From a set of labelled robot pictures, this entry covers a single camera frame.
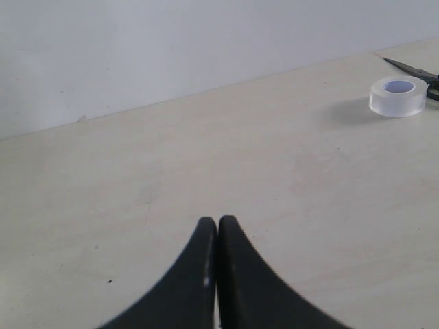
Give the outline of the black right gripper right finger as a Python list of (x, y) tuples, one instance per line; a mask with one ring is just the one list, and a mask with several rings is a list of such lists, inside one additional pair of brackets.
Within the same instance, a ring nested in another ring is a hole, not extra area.
[(217, 292), (222, 328), (337, 328), (258, 254), (236, 217), (219, 221)]

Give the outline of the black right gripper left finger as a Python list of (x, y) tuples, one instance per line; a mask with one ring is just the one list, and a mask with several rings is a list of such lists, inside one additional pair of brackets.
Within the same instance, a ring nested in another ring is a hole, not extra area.
[(213, 328), (217, 226), (199, 219), (167, 273), (130, 308), (103, 328)]

